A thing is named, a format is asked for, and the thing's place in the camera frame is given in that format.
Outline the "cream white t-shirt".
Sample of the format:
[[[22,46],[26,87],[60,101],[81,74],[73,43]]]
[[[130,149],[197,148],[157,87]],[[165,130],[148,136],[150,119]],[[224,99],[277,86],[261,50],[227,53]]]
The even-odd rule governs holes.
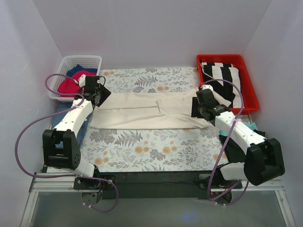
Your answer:
[[[112,93],[95,108],[90,126],[114,130],[203,129],[209,123],[191,117],[196,91]]]

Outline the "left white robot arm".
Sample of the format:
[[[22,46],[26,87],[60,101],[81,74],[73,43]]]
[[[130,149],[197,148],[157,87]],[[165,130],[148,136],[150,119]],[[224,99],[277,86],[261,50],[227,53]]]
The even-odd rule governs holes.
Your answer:
[[[44,163],[46,166],[68,170],[73,174],[92,177],[96,168],[81,157],[77,135],[93,112],[111,95],[100,83],[101,76],[81,75],[80,88],[75,94],[71,110],[51,130],[42,135]]]

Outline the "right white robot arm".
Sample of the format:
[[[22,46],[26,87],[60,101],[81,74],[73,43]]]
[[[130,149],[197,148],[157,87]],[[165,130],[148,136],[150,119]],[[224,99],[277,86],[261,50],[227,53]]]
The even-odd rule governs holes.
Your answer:
[[[217,166],[209,177],[209,184],[246,180],[258,186],[285,174],[281,144],[267,139],[236,120],[233,112],[219,104],[212,90],[197,91],[192,99],[192,117],[203,118],[223,130],[240,147],[245,160]]]

